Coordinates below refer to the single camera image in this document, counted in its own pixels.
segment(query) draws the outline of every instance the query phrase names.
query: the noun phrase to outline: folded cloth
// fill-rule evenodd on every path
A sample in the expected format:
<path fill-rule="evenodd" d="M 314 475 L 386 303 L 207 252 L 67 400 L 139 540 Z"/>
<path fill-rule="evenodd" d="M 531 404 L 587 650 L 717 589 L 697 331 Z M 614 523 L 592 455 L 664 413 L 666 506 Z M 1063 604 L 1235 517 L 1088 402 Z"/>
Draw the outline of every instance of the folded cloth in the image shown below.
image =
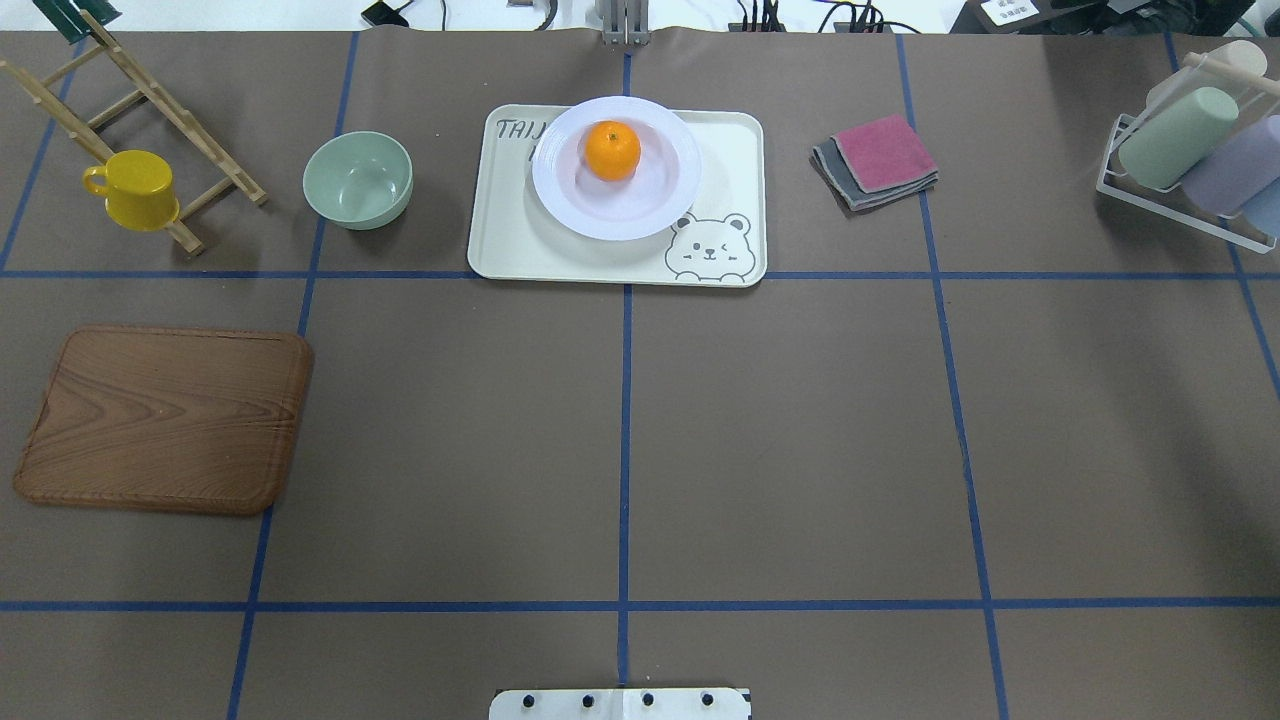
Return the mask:
<path fill-rule="evenodd" d="M 870 210 L 872 208 L 919 192 L 938 182 L 938 172 L 934 169 L 932 173 L 913 182 L 881 190 L 879 192 L 867 192 L 858 184 L 849 167 L 845 165 L 845 158 L 840 154 L 840 147 L 836 145 L 835 137 L 828 137 L 822 143 L 814 146 L 813 158 L 822 168 L 823 177 L 840 193 L 850 210 Z"/>
<path fill-rule="evenodd" d="M 858 187 L 879 192 L 938 172 L 937 163 L 902 115 L 890 115 L 832 136 Z"/>

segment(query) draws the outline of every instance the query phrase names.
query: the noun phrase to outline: bear drawing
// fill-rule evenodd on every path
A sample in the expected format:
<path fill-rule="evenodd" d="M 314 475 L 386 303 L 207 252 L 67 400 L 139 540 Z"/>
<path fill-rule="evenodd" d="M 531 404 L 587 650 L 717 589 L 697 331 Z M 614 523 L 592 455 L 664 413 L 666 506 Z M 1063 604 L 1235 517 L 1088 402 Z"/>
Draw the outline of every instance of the bear drawing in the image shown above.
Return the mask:
<path fill-rule="evenodd" d="M 723 220 L 699 220 L 685 213 L 671 229 L 667 266 L 676 279 L 694 275 L 699 281 L 745 283 L 755 269 L 755 254 L 746 240 L 751 223 L 739 213 Z"/>

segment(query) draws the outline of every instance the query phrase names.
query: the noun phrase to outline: brown wooden tray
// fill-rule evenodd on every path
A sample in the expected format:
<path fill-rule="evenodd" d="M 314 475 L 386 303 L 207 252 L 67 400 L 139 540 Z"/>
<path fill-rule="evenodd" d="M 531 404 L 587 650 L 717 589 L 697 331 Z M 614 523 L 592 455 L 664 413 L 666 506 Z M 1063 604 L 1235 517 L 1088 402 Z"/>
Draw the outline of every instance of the brown wooden tray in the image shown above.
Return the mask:
<path fill-rule="evenodd" d="M 47 505 L 261 512 L 284 487 L 311 359 L 291 333 L 82 327 L 14 489 Z"/>

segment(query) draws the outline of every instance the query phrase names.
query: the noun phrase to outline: orange fruit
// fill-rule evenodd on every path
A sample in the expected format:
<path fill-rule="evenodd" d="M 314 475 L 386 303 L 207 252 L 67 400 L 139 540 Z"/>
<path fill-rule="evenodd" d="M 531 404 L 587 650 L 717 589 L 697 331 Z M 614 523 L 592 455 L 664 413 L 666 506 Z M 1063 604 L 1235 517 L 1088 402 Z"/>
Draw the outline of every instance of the orange fruit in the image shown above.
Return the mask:
<path fill-rule="evenodd" d="M 595 123 L 586 132 L 582 159 L 603 181 L 627 179 L 640 164 L 640 136 L 618 120 Z"/>

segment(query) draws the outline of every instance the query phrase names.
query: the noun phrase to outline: yellow mug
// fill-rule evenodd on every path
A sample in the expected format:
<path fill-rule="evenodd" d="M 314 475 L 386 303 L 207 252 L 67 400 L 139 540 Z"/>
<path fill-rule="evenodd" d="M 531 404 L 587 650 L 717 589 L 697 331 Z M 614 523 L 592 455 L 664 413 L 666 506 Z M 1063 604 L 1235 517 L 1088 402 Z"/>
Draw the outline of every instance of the yellow mug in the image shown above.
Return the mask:
<path fill-rule="evenodd" d="M 102 178 L 104 182 L 95 182 Z M 124 150 L 84 170 L 84 190 L 106 199 L 106 214 L 131 231 L 157 231 L 178 218 L 173 170 L 146 150 Z"/>

